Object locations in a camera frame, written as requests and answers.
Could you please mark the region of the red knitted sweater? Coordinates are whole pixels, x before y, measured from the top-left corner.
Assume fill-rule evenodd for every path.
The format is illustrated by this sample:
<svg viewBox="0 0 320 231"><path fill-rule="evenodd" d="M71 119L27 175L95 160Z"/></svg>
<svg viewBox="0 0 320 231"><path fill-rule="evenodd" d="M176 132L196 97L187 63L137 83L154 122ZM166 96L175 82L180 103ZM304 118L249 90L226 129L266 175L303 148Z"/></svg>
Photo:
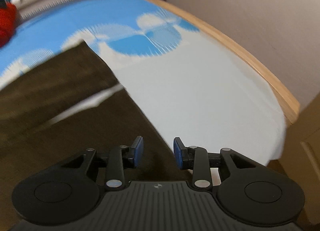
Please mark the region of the red knitted sweater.
<svg viewBox="0 0 320 231"><path fill-rule="evenodd" d="M17 8L9 2L5 2L5 6L1 7L0 20L0 46L3 47L9 42L15 33L17 20Z"/></svg>

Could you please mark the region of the dark brown corduroy pants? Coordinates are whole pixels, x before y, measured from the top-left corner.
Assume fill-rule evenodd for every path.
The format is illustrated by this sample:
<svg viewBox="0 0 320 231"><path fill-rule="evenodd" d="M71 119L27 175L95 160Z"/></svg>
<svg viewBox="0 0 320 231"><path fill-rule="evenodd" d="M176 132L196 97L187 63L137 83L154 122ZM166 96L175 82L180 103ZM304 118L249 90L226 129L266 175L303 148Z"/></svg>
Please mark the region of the dark brown corduroy pants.
<svg viewBox="0 0 320 231"><path fill-rule="evenodd" d="M137 169L125 171L128 180L190 180L112 70L85 43L18 77L1 91L1 230L18 222L11 202L18 182L87 148L106 152L137 136L144 139L144 154Z"/></svg>

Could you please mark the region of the blue white patterned bedsheet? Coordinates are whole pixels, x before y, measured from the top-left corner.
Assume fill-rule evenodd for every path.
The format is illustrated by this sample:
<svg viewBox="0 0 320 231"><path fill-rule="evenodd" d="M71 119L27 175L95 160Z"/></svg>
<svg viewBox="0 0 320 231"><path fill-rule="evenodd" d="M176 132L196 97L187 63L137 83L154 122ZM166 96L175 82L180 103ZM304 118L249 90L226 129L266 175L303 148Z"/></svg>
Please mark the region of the blue white patterned bedsheet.
<svg viewBox="0 0 320 231"><path fill-rule="evenodd" d="M145 0L77 0L18 27L1 48L1 86L84 41L167 143L229 147L267 164L286 125L270 85L198 26Z"/></svg>

